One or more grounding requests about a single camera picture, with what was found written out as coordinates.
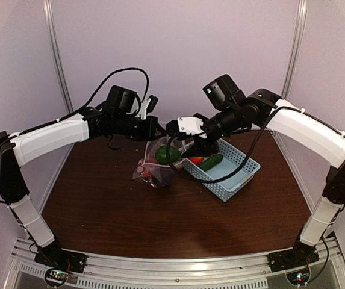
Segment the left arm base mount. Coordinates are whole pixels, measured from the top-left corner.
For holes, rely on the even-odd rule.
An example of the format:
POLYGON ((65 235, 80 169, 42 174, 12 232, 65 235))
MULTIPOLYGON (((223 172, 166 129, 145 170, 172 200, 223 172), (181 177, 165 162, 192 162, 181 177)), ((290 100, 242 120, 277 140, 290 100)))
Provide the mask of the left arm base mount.
POLYGON ((57 238, 45 247, 39 246, 35 241, 33 244, 37 249, 34 261, 48 266, 43 279, 49 287, 63 286, 72 273, 84 272, 87 255, 64 250, 57 238))

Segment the light blue plastic basket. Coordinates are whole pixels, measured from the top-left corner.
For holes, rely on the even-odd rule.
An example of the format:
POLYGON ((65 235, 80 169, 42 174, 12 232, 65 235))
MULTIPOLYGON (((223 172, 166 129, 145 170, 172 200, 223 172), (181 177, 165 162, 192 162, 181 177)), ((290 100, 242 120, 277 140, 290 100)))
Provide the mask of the light blue plastic basket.
MULTIPOLYGON (((197 179, 212 180, 219 179, 232 173, 244 160, 246 154, 234 147, 225 140, 218 140, 219 154, 223 160, 212 169, 204 172, 190 160, 184 163, 184 169, 197 179)), ((261 168, 260 164, 249 158, 244 167, 230 178, 213 184, 204 184, 221 201, 227 202, 231 197, 238 193, 249 181, 252 180, 257 171, 261 168)))

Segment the purple toy eggplant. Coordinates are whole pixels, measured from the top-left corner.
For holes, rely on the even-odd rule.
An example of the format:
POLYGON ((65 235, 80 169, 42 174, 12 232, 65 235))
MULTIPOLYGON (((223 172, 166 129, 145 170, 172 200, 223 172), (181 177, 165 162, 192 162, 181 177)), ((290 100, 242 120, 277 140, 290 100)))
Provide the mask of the purple toy eggplant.
POLYGON ((154 167, 151 170, 151 184, 154 187, 168 186, 174 177, 174 171, 170 167, 154 167))

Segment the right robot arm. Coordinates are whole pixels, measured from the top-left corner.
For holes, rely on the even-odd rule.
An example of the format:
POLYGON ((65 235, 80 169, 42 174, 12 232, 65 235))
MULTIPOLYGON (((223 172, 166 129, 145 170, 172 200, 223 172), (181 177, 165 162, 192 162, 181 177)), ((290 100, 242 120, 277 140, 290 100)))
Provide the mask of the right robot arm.
POLYGON ((324 158, 330 165, 323 193, 288 253, 292 265, 302 265, 345 205, 345 132, 338 131, 267 89, 246 96, 228 75, 203 88, 219 112, 206 120, 195 119, 194 146, 189 156, 218 151, 218 139, 251 125, 283 134, 324 158))

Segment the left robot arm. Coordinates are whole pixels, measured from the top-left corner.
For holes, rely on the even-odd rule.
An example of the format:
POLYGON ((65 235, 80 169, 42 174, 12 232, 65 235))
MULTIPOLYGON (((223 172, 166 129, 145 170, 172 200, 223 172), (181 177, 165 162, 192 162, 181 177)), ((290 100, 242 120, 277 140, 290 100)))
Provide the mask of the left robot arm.
POLYGON ((83 106, 69 116, 22 132, 0 133, 0 196, 53 267, 66 262, 51 231, 30 197, 21 169, 30 162, 65 146, 121 135, 132 141, 151 141, 161 131, 151 116, 158 98, 140 100, 129 89, 112 86, 105 101, 83 106))

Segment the green toy cucumber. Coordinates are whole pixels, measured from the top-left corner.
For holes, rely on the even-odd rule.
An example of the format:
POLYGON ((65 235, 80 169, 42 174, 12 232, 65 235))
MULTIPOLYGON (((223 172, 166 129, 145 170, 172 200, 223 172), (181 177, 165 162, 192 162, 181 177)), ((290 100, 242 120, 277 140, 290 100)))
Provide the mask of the green toy cucumber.
POLYGON ((203 170, 204 172, 212 169, 214 166, 218 165, 223 160, 223 156, 221 154, 212 155, 203 160, 203 162, 198 165, 198 167, 203 170))

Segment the clear zip top bag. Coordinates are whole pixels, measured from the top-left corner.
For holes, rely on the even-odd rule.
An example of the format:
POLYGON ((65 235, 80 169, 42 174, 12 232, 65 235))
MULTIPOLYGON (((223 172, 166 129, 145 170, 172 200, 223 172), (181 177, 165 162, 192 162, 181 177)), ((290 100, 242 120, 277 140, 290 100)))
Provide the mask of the clear zip top bag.
MULTIPOLYGON (((137 168, 138 166, 142 165, 143 167, 147 168, 149 172, 151 172, 151 170, 154 167, 170 167, 166 159, 166 151, 167 151, 166 146, 167 146, 168 140, 169 140, 169 137, 163 137, 163 138, 159 138, 158 140, 148 141, 146 143, 144 155, 138 161, 137 166, 134 170, 134 173, 132 174, 133 180, 137 182, 141 182, 141 183, 146 183, 153 188, 161 188, 161 187, 154 187, 151 184, 151 182, 144 182, 139 177, 139 174, 137 173, 137 168)), ((173 162, 173 165, 178 170, 182 169, 185 163, 185 158, 183 158, 181 155, 186 150, 187 150, 187 145, 184 140, 183 141, 173 140, 170 145, 170 159, 173 162)))

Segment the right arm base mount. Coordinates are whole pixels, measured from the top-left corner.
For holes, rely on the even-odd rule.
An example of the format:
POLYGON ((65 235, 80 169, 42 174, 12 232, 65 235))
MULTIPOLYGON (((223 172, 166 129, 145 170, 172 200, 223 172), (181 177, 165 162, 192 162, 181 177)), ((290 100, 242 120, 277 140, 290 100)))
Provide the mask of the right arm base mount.
POLYGON ((267 255, 271 272, 286 271, 288 282, 298 287, 306 285, 311 280, 310 264, 319 259, 315 246, 309 246, 299 240, 294 242, 291 249, 267 255))

